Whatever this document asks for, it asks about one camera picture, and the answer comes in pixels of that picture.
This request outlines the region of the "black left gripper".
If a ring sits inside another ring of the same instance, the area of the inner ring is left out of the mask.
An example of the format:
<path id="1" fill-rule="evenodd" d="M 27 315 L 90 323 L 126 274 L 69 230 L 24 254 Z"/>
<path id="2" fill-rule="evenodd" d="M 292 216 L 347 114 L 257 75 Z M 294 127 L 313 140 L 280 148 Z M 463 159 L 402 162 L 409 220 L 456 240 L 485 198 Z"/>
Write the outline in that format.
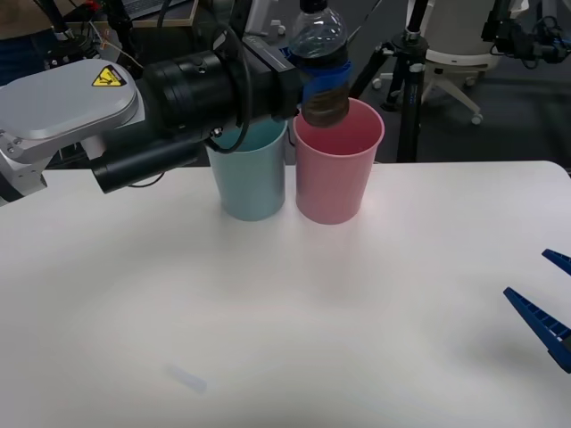
<path id="1" fill-rule="evenodd" d="M 244 36 L 243 47 L 252 80 L 255 119 L 271 117 L 288 120 L 300 112 L 298 105 L 313 96 L 343 86 L 349 81 L 352 62 L 333 68 L 309 68 L 293 65 L 296 57 L 288 46 L 280 49 L 257 36 Z"/>

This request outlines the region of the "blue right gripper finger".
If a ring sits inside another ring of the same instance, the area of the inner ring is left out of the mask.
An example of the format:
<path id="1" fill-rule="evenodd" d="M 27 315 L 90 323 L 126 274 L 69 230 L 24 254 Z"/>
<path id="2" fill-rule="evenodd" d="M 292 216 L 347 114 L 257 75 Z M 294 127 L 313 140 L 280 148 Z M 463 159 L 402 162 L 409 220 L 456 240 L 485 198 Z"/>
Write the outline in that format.
<path id="1" fill-rule="evenodd" d="M 503 294 L 546 347 L 552 359 L 562 370 L 569 373 L 570 328 L 512 288 L 506 288 Z"/>
<path id="2" fill-rule="evenodd" d="M 546 249 L 542 256 L 566 273 L 571 273 L 571 258 L 562 253 Z"/>

